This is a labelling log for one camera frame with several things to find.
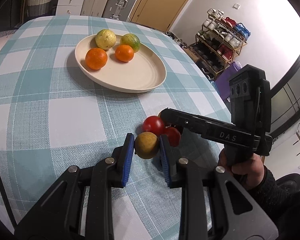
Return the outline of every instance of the screw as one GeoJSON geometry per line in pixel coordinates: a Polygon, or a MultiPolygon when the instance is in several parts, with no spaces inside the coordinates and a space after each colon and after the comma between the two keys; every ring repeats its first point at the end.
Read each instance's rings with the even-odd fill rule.
{"type": "Polygon", "coordinates": [[[226,171],[226,169],[222,166],[217,166],[216,167],[216,172],[219,172],[219,173],[224,173],[226,171]]]}
{"type": "Polygon", "coordinates": [[[180,158],[180,159],[179,159],[179,163],[180,163],[180,164],[188,164],[188,162],[189,162],[189,161],[188,161],[187,158],[180,158]]]}
{"type": "Polygon", "coordinates": [[[78,170],[78,167],[77,166],[74,166],[74,165],[72,165],[72,166],[70,166],[69,168],[68,168],[68,171],[69,172],[76,172],[78,170]]]}
{"type": "Polygon", "coordinates": [[[107,164],[112,164],[112,163],[114,163],[114,158],[108,157],[108,158],[105,159],[105,162],[106,162],[107,164]]]}

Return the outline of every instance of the tangerine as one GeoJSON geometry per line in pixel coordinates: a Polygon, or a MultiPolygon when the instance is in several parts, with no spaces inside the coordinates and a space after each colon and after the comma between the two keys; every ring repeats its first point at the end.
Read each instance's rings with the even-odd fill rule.
{"type": "Polygon", "coordinates": [[[100,48],[93,48],[87,52],[86,64],[89,68],[93,70],[98,70],[104,67],[107,63],[108,55],[100,48]]]}
{"type": "Polygon", "coordinates": [[[134,52],[129,45],[120,45],[115,50],[115,56],[120,61],[129,62],[133,59],[134,52]]]}

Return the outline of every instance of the light switch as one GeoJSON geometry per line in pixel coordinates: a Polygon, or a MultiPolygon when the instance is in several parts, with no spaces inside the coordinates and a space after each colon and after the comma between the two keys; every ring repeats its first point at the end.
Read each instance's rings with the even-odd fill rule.
{"type": "Polygon", "coordinates": [[[239,9],[240,8],[240,4],[235,4],[234,6],[233,6],[233,8],[235,8],[235,9],[239,9]]]}

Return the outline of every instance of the tablecloth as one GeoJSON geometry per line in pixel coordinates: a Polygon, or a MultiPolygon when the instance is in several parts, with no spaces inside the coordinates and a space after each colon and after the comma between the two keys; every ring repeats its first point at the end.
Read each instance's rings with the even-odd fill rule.
{"type": "MultiPolygon", "coordinates": [[[[167,107],[230,121],[203,73],[159,31],[86,16],[23,24],[0,51],[0,174],[17,221],[68,166],[94,166],[127,133],[137,135],[147,116],[167,107]],[[164,62],[166,81],[147,93],[126,94],[86,77],[74,48],[101,29],[136,34],[164,62]]],[[[222,146],[185,131],[179,148],[213,167],[222,146]]],[[[178,239],[180,204],[181,190],[167,188],[158,158],[134,155],[127,186],[113,189],[115,239],[178,239]]]]}

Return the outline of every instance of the door frame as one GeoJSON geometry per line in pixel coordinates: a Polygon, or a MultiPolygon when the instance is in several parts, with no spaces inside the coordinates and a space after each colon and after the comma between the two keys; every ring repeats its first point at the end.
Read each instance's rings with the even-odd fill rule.
{"type": "MultiPolygon", "coordinates": [[[[188,1],[189,1],[189,0],[185,0],[185,2],[184,2],[183,5],[180,7],[179,11],[176,13],[175,17],[173,18],[172,22],[170,23],[170,25],[168,26],[168,28],[167,28],[166,31],[170,30],[170,28],[172,27],[173,23],[175,22],[175,20],[177,19],[177,17],[179,16],[179,14],[181,13],[181,11],[183,10],[184,6],[187,4],[188,1]]],[[[133,9],[132,9],[132,11],[131,11],[131,13],[130,13],[130,15],[129,15],[129,18],[130,18],[129,21],[131,21],[132,18],[134,17],[137,8],[138,8],[138,6],[140,5],[140,2],[141,2],[141,0],[137,0],[136,3],[135,3],[135,5],[133,6],[133,9]]]]}

